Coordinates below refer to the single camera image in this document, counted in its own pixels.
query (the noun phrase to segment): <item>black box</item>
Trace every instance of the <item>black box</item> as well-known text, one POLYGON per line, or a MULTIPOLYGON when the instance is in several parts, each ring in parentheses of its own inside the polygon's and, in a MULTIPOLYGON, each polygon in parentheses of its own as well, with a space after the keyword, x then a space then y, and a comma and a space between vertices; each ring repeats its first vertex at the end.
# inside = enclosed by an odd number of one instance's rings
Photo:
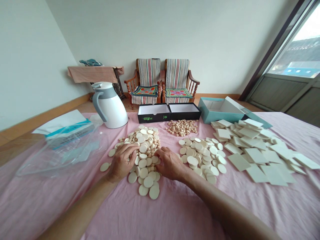
POLYGON ((171 120, 199 120, 201 110, 194 103, 169 103, 171 120))
POLYGON ((141 104, 138 111, 139 123, 168 122, 171 112, 166 103, 141 104))

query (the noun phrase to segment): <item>jug lid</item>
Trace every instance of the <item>jug lid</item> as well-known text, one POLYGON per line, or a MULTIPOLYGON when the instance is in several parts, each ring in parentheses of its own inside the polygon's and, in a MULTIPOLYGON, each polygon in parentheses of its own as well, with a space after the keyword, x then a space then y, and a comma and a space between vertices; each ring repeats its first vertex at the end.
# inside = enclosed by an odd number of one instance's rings
POLYGON ((112 88, 112 83, 110 82, 97 82, 91 85, 92 88, 94 89, 107 89, 107 88, 112 88))

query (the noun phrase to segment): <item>wooden armchair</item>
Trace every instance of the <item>wooden armchair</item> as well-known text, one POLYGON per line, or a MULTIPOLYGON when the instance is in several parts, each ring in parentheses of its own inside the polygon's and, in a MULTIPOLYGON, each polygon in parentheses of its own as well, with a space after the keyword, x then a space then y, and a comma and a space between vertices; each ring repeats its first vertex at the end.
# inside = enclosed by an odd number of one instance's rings
POLYGON ((138 58, 136 60, 134 77, 124 81, 127 84, 132 110, 134 110, 133 104, 155 104, 161 102, 164 71, 160 71, 160 66, 161 61, 158 58, 138 58))
POLYGON ((165 78, 162 82, 163 103, 194 102, 199 84, 189 70, 188 59, 166 59, 165 78))

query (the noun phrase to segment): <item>plastic bag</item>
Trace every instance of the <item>plastic bag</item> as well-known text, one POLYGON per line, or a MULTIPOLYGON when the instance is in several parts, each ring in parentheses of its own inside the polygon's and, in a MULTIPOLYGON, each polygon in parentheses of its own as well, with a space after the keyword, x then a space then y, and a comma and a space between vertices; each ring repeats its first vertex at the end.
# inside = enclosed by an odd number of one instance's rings
POLYGON ((108 148, 108 143, 100 146, 101 133, 98 127, 91 122, 75 124, 50 136, 42 149, 27 158, 16 175, 57 177, 81 171, 90 157, 108 148))

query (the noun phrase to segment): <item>sky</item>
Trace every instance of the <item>sky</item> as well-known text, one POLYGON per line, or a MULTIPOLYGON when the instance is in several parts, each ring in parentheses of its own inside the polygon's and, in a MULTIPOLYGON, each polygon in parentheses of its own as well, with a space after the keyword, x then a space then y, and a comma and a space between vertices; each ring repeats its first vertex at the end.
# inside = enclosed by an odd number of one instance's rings
POLYGON ((293 41, 320 37, 320 4, 310 15, 293 41))

